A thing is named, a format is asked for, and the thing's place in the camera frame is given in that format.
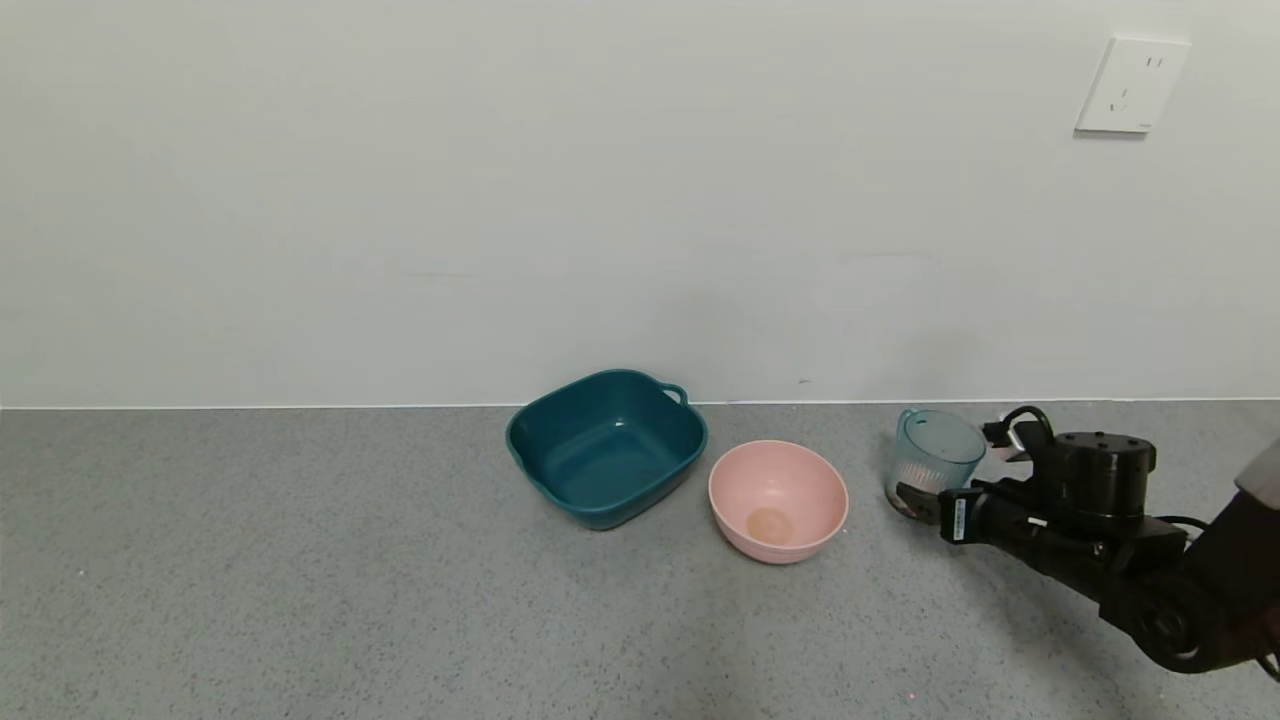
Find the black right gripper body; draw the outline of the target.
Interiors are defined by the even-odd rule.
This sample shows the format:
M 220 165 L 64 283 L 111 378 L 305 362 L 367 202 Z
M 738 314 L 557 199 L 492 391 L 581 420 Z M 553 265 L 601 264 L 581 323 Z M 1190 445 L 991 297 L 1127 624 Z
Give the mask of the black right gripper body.
M 938 495 L 940 534 L 951 544 L 1036 544 L 1047 534 L 1030 497 L 1011 486 L 969 486 Z

